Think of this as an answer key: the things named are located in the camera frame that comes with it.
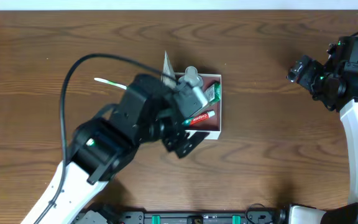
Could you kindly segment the red green toothpaste tube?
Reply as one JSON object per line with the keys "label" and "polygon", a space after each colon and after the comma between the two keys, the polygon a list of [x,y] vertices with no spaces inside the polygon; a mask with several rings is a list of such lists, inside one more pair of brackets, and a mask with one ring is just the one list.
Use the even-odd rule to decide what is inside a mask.
{"label": "red green toothpaste tube", "polygon": [[214,110],[206,111],[204,113],[199,114],[198,116],[194,116],[194,117],[191,117],[191,118],[188,118],[188,119],[184,120],[184,122],[182,122],[182,124],[184,126],[192,126],[194,124],[197,124],[197,123],[200,123],[202,121],[208,120],[208,119],[212,118],[215,115],[216,115],[216,113],[214,112]]}

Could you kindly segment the white square box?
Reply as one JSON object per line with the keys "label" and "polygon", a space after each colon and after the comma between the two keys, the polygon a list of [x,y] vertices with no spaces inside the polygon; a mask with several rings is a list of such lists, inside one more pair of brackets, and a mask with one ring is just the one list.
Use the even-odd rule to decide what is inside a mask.
{"label": "white square box", "polygon": [[[184,74],[185,73],[176,73],[175,77],[179,79]],[[201,73],[198,73],[198,75],[200,75],[202,77],[203,82],[204,82],[204,85],[201,88],[203,92],[214,82],[219,82],[221,84],[221,76],[220,75],[201,74]],[[189,133],[190,135],[193,135],[197,131],[207,132],[207,133],[209,133],[209,135],[206,137],[207,139],[217,140],[221,134],[221,126],[222,126],[222,121],[221,121],[222,109],[221,108],[222,108],[222,103],[221,103],[221,99],[220,99],[219,102],[215,103],[212,106],[207,105],[198,114],[194,115],[194,116],[198,116],[199,114],[204,113],[206,111],[214,110],[214,112],[216,113],[215,116],[213,116],[212,118],[210,118],[208,120],[194,124],[192,126],[184,126],[183,124],[182,124],[182,126],[184,126],[185,131],[187,133]]]}

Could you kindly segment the white Pantene tube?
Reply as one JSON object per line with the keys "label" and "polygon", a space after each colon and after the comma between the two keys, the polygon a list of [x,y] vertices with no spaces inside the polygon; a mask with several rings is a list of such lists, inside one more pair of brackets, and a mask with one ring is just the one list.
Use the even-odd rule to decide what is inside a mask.
{"label": "white Pantene tube", "polygon": [[173,71],[173,67],[170,63],[167,52],[165,52],[164,62],[163,62],[163,73],[166,76],[162,77],[162,82],[171,89],[175,89],[177,85],[177,79],[175,77],[175,72]]}

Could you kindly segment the green white soap box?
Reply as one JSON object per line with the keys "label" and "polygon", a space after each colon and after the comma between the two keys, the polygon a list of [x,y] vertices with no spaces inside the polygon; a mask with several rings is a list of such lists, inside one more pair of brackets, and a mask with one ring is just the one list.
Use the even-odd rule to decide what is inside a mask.
{"label": "green white soap box", "polygon": [[219,82],[212,83],[205,91],[204,94],[208,100],[208,106],[212,106],[219,102],[221,99],[221,84]]}

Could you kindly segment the small clear pump bottle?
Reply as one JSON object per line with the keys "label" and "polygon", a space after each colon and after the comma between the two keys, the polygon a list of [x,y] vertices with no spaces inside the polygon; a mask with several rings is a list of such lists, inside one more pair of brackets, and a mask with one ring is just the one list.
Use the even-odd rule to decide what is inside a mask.
{"label": "small clear pump bottle", "polygon": [[178,81],[180,83],[185,82],[192,87],[202,88],[204,85],[202,77],[198,75],[198,70],[193,66],[187,67],[185,70],[185,74],[180,77]]}

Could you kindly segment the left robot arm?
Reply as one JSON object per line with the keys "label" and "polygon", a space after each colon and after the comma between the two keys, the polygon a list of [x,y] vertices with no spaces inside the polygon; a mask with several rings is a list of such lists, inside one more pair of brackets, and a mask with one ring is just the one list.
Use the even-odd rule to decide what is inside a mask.
{"label": "left robot arm", "polygon": [[181,82],[170,88],[153,76],[137,75],[119,104],[106,105],[76,128],[65,159],[23,223],[71,223],[141,144],[162,141],[167,151],[186,157],[208,133],[188,133],[184,120],[207,104],[199,86]]}

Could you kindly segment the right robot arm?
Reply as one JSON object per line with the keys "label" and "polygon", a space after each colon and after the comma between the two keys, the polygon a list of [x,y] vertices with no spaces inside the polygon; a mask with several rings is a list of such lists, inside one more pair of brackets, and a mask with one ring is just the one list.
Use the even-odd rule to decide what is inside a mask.
{"label": "right robot arm", "polygon": [[287,223],[358,223],[358,35],[340,37],[330,45],[328,55],[325,64],[303,55],[289,69],[287,79],[339,113],[349,160],[348,204],[328,211],[292,205]]}

